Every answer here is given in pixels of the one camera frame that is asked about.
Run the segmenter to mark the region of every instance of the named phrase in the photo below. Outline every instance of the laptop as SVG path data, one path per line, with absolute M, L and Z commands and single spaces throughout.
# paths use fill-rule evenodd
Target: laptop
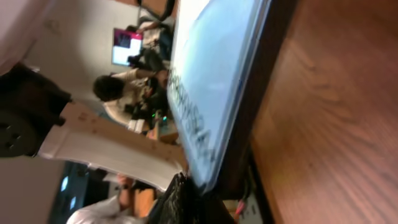
M 181 0 L 170 109 L 201 194 L 238 199 L 249 135 L 295 1 Z
M 139 55 L 143 35 L 123 29 L 113 29 L 112 63 L 129 66 L 127 58 Z

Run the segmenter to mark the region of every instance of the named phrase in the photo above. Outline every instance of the monitor screen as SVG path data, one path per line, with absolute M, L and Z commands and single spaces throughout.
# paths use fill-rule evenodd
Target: monitor screen
M 267 2 L 180 1 L 167 93 L 194 182 L 205 191 L 217 180 Z
M 127 58 L 139 54 L 142 40 L 142 34 L 115 28 L 113 30 L 112 63 L 129 66 Z

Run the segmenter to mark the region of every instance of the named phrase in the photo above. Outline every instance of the black bag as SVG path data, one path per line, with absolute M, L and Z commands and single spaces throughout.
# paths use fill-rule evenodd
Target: black bag
M 234 223 L 222 200 L 200 197 L 189 177 L 176 174 L 149 214 L 149 224 Z

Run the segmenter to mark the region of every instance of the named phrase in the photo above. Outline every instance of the wooden table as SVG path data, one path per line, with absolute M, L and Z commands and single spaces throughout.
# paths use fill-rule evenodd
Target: wooden table
M 298 5 L 251 138 L 277 223 L 398 222 L 397 12 Z
M 154 196 L 155 191 L 152 189 L 147 189 L 143 191 L 135 191 L 135 201 L 134 201 L 134 215 L 135 217 L 146 217 L 148 216 L 150 210 L 154 206 Z
M 159 121 L 156 121 L 155 127 L 148 131 L 146 137 L 166 144 L 172 144 L 178 139 L 177 127 L 172 120 L 168 120 L 165 127 L 160 127 Z

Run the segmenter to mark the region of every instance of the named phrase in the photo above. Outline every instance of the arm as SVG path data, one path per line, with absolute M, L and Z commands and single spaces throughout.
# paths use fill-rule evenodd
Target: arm
M 131 114 L 121 111 L 113 102 L 104 103 L 105 111 L 109 117 L 119 124 L 128 127 L 131 120 Z
M 138 78 L 152 78 L 153 76 L 155 76 L 155 72 L 139 68 L 132 69 L 128 72 L 122 72 L 119 74 L 112 75 L 112 77 L 120 78 L 126 83 L 134 81 Z
M 145 30 L 151 30 L 151 29 L 158 28 L 159 24 L 160 24 L 159 22 L 152 22 L 151 24 L 149 24 L 148 22 L 144 22 L 144 23 L 140 26 L 139 30 L 137 30 L 137 33 L 141 34 L 141 33 L 143 33 Z
M 127 208 L 131 209 L 131 213 L 134 214 L 134 192 L 131 191 L 132 179 L 126 176 L 118 174 L 118 182 L 120 186 L 128 186 L 128 189 L 121 189 L 119 194 L 120 210 L 123 211 Z

